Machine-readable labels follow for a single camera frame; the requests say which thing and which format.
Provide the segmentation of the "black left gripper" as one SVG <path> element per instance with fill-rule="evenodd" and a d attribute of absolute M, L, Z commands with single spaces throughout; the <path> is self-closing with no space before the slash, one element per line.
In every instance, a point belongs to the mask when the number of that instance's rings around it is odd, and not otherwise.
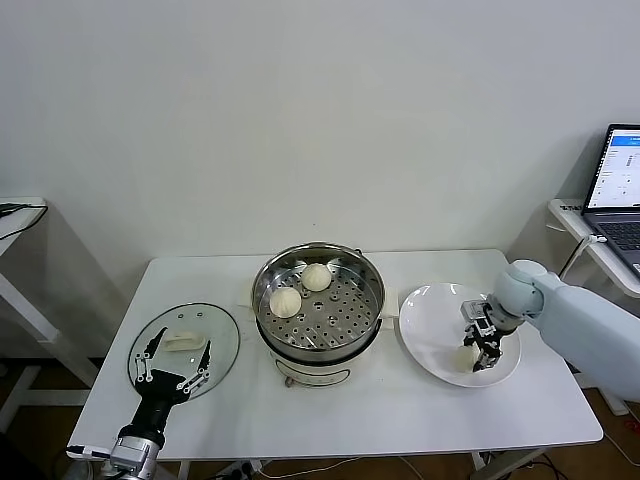
<path fill-rule="evenodd" d="M 210 378 L 211 341 L 208 340 L 196 372 L 183 375 L 152 369 L 152 360 L 167 327 L 162 327 L 142 350 L 132 351 L 136 372 L 135 390 L 141 399 L 129 424 L 129 435 L 151 441 L 164 441 L 164 430 L 171 409 L 185 403 Z"/>

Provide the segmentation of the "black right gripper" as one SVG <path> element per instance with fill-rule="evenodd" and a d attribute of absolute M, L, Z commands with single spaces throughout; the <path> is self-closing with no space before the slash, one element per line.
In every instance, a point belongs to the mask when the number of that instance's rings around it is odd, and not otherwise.
<path fill-rule="evenodd" d="M 471 347 L 476 344 L 479 349 L 472 371 L 479 372 L 493 368 L 502 356 L 500 350 L 501 333 L 495 327 L 482 330 L 475 324 L 467 324 L 464 332 L 463 346 Z"/>

